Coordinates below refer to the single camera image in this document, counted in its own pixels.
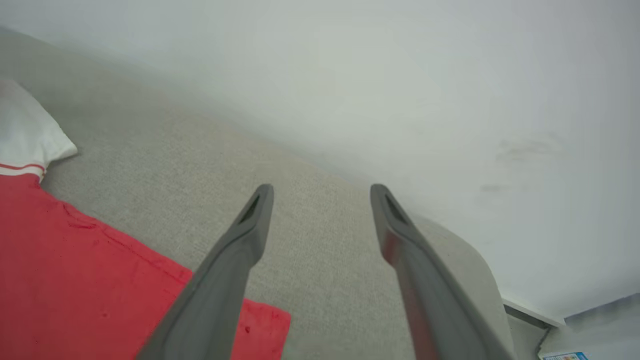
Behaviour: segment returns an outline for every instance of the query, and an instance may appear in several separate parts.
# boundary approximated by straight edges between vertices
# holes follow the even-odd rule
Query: gray upholstery
[[[24,35],[0,31],[0,76],[30,91],[79,149],[50,166],[43,188],[189,268],[254,189],[273,184],[268,243],[246,296],[291,313],[285,359],[413,357],[395,274],[378,249],[368,189]],[[418,226],[512,348],[482,257],[436,224]]]

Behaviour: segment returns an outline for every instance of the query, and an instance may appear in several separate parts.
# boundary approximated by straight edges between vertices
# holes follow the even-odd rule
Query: floor
[[[508,320],[513,337],[513,346],[518,356],[516,360],[538,359],[536,355],[537,347],[545,334],[545,329],[540,329],[511,315],[508,316]]]
[[[638,359],[640,293],[569,316],[554,329],[541,354],[583,352],[589,360]]]

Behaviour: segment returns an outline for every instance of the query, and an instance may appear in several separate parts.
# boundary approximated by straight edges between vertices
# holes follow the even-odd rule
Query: white wall
[[[640,288],[638,2],[4,0],[474,245],[562,318]]]

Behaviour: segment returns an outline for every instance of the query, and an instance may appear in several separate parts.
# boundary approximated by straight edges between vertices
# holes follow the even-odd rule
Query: blue label
[[[582,352],[572,352],[569,354],[545,356],[543,360],[589,360]]]

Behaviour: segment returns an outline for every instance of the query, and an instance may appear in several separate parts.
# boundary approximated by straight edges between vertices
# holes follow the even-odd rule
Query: red towel
[[[0,176],[0,359],[131,359],[191,271]],[[245,300],[232,359],[280,359],[291,316]]]

